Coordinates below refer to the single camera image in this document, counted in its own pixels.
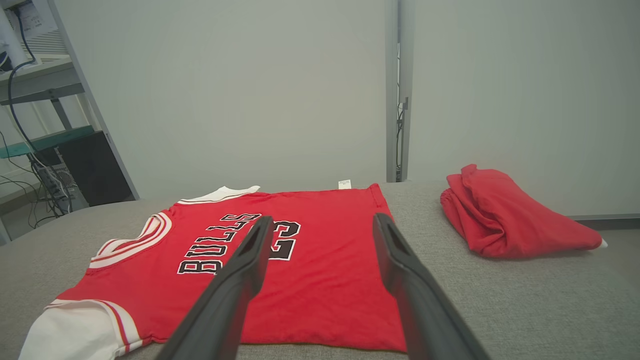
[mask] white wall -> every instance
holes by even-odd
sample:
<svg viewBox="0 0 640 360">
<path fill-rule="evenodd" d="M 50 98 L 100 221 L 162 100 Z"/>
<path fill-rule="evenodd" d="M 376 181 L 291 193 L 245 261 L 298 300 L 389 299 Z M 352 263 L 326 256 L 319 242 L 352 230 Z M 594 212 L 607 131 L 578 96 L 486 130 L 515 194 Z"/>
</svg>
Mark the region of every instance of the white wall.
<svg viewBox="0 0 640 360">
<path fill-rule="evenodd" d="M 385 180 L 384 0 L 54 4 L 140 197 Z"/>
<path fill-rule="evenodd" d="M 476 163 L 566 215 L 640 213 L 640 2 L 415 4 L 409 179 Z"/>
</svg>

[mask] gray floor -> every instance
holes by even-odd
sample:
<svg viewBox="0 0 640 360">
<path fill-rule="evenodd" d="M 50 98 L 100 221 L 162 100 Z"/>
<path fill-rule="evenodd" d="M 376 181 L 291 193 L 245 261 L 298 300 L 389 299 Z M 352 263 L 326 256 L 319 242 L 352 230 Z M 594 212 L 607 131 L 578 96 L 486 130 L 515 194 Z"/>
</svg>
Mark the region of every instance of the gray floor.
<svg viewBox="0 0 640 360">
<path fill-rule="evenodd" d="M 640 229 L 599 231 L 609 247 L 596 250 L 597 258 L 640 289 Z"/>
<path fill-rule="evenodd" d="M 30 211 L 30 205 L 26 205 L 2 216 L 4 226 L 12 239 L 17 239 L 33 230 L 27 222 Z M 36 208 L 38 219 L 51 215 L 52 213 L 47 212 L 43 203 L 38 204 Z M 38 226 L 51 221 L 55 221 L 55 218 L 45 219 Z M 33 214 L 29 222 L 31 225 L 35 224 L 36 220 Z M 623 276 L 631 286 L 640 290 L 640 261 L 638 261 L 640 258 L 640 229 L 603 230 L 599 233 L 607 241 L 609 247 L 595 250 L 594 254 L 603 263 Z"/>
</svg>

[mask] clothing tag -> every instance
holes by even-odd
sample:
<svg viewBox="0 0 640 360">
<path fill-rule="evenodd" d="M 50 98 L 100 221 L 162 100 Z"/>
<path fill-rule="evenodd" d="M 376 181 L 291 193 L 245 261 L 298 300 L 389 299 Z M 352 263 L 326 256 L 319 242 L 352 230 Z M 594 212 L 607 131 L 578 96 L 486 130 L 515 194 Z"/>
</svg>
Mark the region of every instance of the clothing tag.
<svg viewBox="0 0 640 360">
<path fill-rule="evenodd" d="M 351 188 L 351 180 L 338 181 L 338 189 L 350 189 L 350 188 Z"/>
</svg>

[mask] black cable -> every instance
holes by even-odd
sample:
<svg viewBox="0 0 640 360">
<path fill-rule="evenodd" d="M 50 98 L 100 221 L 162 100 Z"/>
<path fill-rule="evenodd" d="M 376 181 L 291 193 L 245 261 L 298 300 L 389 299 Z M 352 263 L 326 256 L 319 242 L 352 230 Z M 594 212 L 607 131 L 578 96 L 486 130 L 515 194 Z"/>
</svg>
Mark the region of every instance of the black cable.
<svg viewBox="0 0 640 360">
<path fill-rule="evenodd" d="M 35 227 L 38 227 L 38 223 L 40 223 L 43 220 L 47 220 L 48 218 L 54 218 L 54 217 L 45 217 L 45 218 L 41 218 L 40 220 L 38 220 L 38 222 L 36 223 Z"/>
<path fill-rule="evenodd" d="M 38 223 L 38 203 L 42 202 L 40 201 L 40 190 L 42 190 L 42 183 L 38 186 L 38 191 L 36 191 L 36 204 L 33 206 L 33 217 L 36 219 L 36 224 Z"/>
<path fill-rule="evenodd" d="M 38 180 L 40 181 L 40 185 L 42 186 L 42 185 L 43 185 L 43 181 L 42 181 L 42 179 L 40 179 L 40 176 L 38 176 L 38 174 L 36 174 L 36 173 L 35 173 L 35 172 L 33 172 L 33 171 L 27 170 L 27 169 L 23 168 L 22 166 L 20 166 L 20 165 L 18 165 L 18 164 L 16 164 L 16 163 L 14 163 L 13 161 L 11 161 L 11 157 L 9 157 L 9 148 L 8 148 L 8 146 L 6 145 L 6 140 L 4 139 L 4 134 L 3 134 L 3 132 L 2 132 L 2 131 L 0 131 L 0 136 L 2 136 L 2 143 L 4 144 L 4 149 L 6 150 L 6 159 L 7 159 L 7 160 L 9 160 L 9 162 L 10 162 L 13 166 L 15 166 L 15 167 L 17 167 L 17 168 L 19 168 L 19 169 L 22 169 L 22 170 L 23 170 L 23 171 L 25 171 L 25 172 L 31 172 L 31 173 L 36 177 L 36 179 L 38 179 Z M 44 187 L 44 188 L 45 188 L 45 190 L 46 190 L 47 192 L 49 192 L 49 195 L 53 198 L 53 194 L 51 193 L 50 189 L 49 189 L 46 185 L 45 185 L 45 187 Z"/>
<path fill-rule="evenodd" d="M 398 122 L 402 119 L 404 115 L 404 110 L 400 111 L 400 114 L 398 115 Z M 396 169 L 400 170 L 401 166 L 399 164 L 399 160 L 398 160 L 398 155 L 399 155 L 399 151 L 398 151 L 398 145 L 399 145 L 399 140 L 400 140 L 400 130 L 402 130 L 403 127 L 403 123 L 398 123 L 398 132 L 396 133 Z"/>
<path fill-rule="evenodd" d="M 39 192 L 40 192 L 40 189 L 35 190 L 35 188 L 33 187 L 33 185 L 32 185 L 32 184 L 27 183 L 26 181 L 11 180 L 11 179 L 9 179 L 8 177 L 6 177 L 6 176 L 4 176 L 4 175 L 0 175 L 0 177 L 3 177 L 3 178 L 5 178 L 5 179 L 7 180 L 7 181 L 5 181 L 5 182 L 3 182 L 3 183 L 0 183 L 0 184 L 8 184 L 8 183 L 27 184 L 27 185 L 29 185 L 29 186 L 33 189 L 33 191 L 34 191 L 34 192 L 36 192 L 36 193 L 39 193 Z M 45 201 L 45 202 L 46 202 L 46 201 L 49 201 L 49 200 L 50 200 L 50 199 L 46 199 L 46 198 L 44 198 L 44 199 L 40 199 L 40 198 L 38 197 L 38 198 L 36 199 L 36 201 L 33 201 L 33 202 L 43 202 L 43 201 Z"/>
<path fill-rule="evenodd" d="M 33 160 L 31 161 L 31 169 L 33 170 L 33 171 L 32 171 L 32 173 L 33 173 L 33 174 L 36 174 L 36 173 L 38 172 L 38 171 L 36 170 L 35 161 L 33 161 Z M 55 206 L 60 210 L 60 213 L 61 213 L 62 215 L 64 215 L 64 214 L 65 214 L 65 211 L 64 211 L 64 210 L 62 210 L 62 207 L 60 206 L 60 204 L 58 204 L 58 201 L 56 200 L 56 196 L 53 194 L 53 192 L 51 191 L 51 189 L 49 189 L 49 188 L 47 187 L 47 185 L 44 183 L 44 180 L 40 179 L 40 182 L 41 182 L 42 184 L 44 184 L 45 189 L 47 189 L 47 190 L 49 191 L 49 195 L 51 196 L 51 199 L 52 199 L 52 200 L 51 200 L 51 202 L 53 202 L 53 204 L 54 204 L 54 205 L 55 205 Z M 51 205 L 49 205 L 49 206 L 51 207 L 51 211 L 53 211 L 53 215 L 58 215 L 58 214 L 56 213 L 56 210 L 55 210 Z"/>
<path fill-rule="evenodd" d="M 47 214 L 48 214 L 50 212 L 50 209 L 51 209 L 51 204 L 49 204 L 49 201 L 50 200 L 52 201 L 52 199 L 48 199 L 47 198 L 47 190 L 44 191 L 44 199 L 41 199 L 40 198 L 40 190 L 42 190 L 42 183 L 40 183 L 40 186 L 38 186 L 38 201 L 44 201 L 47 205 L 49 205 L 48 208 L 45 208 L 45 210 L 47 210 Z"/>
<path fill-rule="evenodd" d="M 45 197 L 47 196 L 47 190 L 45 190 L 44 192 Z M 53 208 L 51 207 L 51 204 L 49 204 L 49 200 L 47 200 L 47 205 L 49 205 L 49 207 L 47 208 L 47 214 L 51 212 L 51 210 L 53 210 Z"/>
<path fill-rule="evenodd" d="M 13 82 L 13 77 L 15 76 L 15 73 L 21 67 L 23 67 L 25 65 L 32 64 L 32 63 L 34 63 L 36 61 L 36 57 L 31 52 L 31 49 L 29 48 L 29 44 L 27 43 L 27 39 L 24 36 L 24 28 L 22 27 L 22 19 L 20 18 L 20 9 L 19 8 L 15 8 L 15 9 L 13 9 L 13 12 L 16 14 L 16 17 L 18 18 L 18 25 L 20 26 L 20 35 L 22 37 L 22 42 L 24 43 L 24 47 L 29 52 L 29 55 L 31 55 L 31 61 L 27 61 L 27 62 L 21 63 L 20 65 L 14 67 L 13 70 L 11 71 L 11 74 L 9 74 L 9 81 L 8 81 L 8 86 L 7 86 L 7 100 L 9 102 L 9 109 L 11 109 L 11 114 L 13 115 L 13 121 L 15 121 L 15 124 L 18 125 L 18 129 L 20 130 L 20 132 L 24 136 L 25 141 L 27 141 L 27 143 L 29 143 L 29 146 L 31 146 L 31 149 L 34 152 L 34 156 L 37 156 L 35 153 L 39 152 L 39 150 L 33 145 L 31 140 L 27 136 L 27 134 L 24 132 L 24 129 L 22 128 L 22 126 L 20 125 L 20 122 L 18 121 L 18 116 L 15 114 L 15 109 L 13 108 L 13 98 L 12 98 L 12 95 L 11 95 L 11 84 Z M 73 205 L 71 204 L 71 196 L 69 195 L 68 189 L 66 188 L 66 186 L 64 185 L 64 183 L 60 179 L 60 176 L 58 175 L 58 172 L 53 170 L 53 168 L 51 166 L 49 166 L 49 169 L 51 170 L 51 174 L 53 174 L 56 177 L 56 179 L 60 182 L 60 186 L 62 187 L 63 193 L 66 193 L 65 195 L 67 196 L 67 199 L 69 201 L 68 212 L 69 213 L 73 212 Z"/>
<path fill-rule="evenodd" d="M 29 220 L 31 220 L 31 214 L 33 214 L 33 218 L 36 220 L 36 224 L 37 224 L 38 223 L 38 214 L 36 214 L 36 210 L 38 209 L 38 203 L 40 202 L 40 201 L 38 201 L 38 198 L 40 197 L 40 195 L 38 194 L 38 192 L 36 192 L 35 195 L 36 195 L 36 201 L 31 203 L 33 206 L 31 206 L 29 208 L 29 216 L 27 217 L 27 222 L 29 222 Z"/>
<path fill-rule="evenodd" d="M 22 186 L 22 185 L 20 185 L 20 184 L 19 184 L 19 183 L 25 183 L 25 182 L 24 182 L 24 181 L 13 181 L 13 180 L 9 179 L 9 178 L 8 178 L 8 177 L 6 177 L 6 176 L 2 176 L 2 177 L 3 177 L 3 178 L 5 178 L 5 179 L 7 179 L 8 181 L 5 181 L 5 182 L 3 182 L 3 183 L 0 183 L 0 185 L 2 185 L 2 184 L 10 184 L 10 183 L 13 183 L 13 184 L 16 184 L 17 186 L 19 186 L 19 187 L 22 189 L 22 191 L 24 192 L 24 196 L 27 198 L 27 201 L 29 201 L 29 205 L 30 205 L 30 207 L 29 207 L 29 216 L 27 217 L 27 224 L 29 225 L 29 227 L 30 227 L 30 228 L 35 229 L 35 225 L 31 225 L 31 213 L 33 212 L 33 203 L 34 203 L 34 202 L 33 202 L 33 201 L 31 201 L 31 200 L 29 200 L 29 196 L 28 196 L 27 189 L 25 189 L 25 187 L 24 187 L 24 186 Z"/>
</svg>

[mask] folded red clothing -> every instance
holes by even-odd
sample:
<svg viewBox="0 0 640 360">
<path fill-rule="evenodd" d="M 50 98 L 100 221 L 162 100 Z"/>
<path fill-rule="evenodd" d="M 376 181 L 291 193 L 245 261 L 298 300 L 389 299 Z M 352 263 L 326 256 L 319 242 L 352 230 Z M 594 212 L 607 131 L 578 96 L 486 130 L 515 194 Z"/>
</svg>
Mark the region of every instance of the folded red clothing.
<svg viewBox="0 0 640 360">
<path fill-rule="evenodd" d="M 471 164 L 447 181 L 451 188 L 440 196 L 444 212 L 482 256 L 530 258 L 606 246 L 595 230 L 546 208 L 503 172 Z"/>
</svg>

